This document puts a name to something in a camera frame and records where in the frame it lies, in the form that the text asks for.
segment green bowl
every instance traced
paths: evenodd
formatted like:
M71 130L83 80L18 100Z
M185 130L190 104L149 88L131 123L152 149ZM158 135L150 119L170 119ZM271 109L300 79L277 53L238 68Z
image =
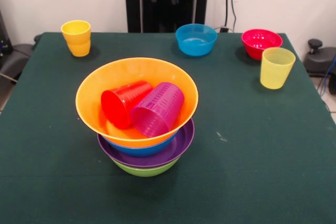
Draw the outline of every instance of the green bowl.
M163 166L159 166L156 168L149 168L149 169L139 169L139 168L134 168L134 167L130 167L127 165L123 165L121 163L119 163L118 161L114 160L113 158L111 158L113 160L113 162L115 162L116 165L118 165L121 169L123 169L125 172L132 174L134 176L138 176L138 177L153 177L156 175L159 175L161 173L164 173L166 170L168 170L169 168L171 168L178 160L179 158L171 161L168 164L165 164Z

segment black knob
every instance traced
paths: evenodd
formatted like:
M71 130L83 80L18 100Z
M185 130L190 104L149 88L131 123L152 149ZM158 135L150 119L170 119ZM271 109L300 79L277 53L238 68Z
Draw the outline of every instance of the black knob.
M308 45L311 49L317 50L323 46L323 43L319 39L310 39L308 40Z

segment red bowl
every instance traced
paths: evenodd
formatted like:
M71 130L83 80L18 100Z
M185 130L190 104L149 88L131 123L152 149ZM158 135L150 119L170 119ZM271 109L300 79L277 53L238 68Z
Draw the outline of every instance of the red bowl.
M265 49L282 45L280 35L263 29L248 30L242 34L241 40L247 54L255 60L261 60Z

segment white speck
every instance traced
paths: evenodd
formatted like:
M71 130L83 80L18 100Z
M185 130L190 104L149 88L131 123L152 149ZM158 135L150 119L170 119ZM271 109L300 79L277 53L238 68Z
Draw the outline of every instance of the white speck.
M218 131L216 131L216 133L217 133L217 136L219 137L220 140L222 140L224 142L227 142L227 140L225 138L223 138L223 136Z

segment blue cable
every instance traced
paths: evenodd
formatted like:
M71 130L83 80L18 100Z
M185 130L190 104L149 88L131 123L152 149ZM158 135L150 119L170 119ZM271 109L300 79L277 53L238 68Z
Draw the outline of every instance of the blue cable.
M336 64L336 56L334 57L333 61L331 62L331 65L327 71L327 73L325 74L324 76L324 79L323 79L323 88L321 89L321 93L320 93L320 96L322 97L324 95L324 93L326 92L325 90L327 89L327 77L328 77L328 74L331 72L331 70L334 68Z

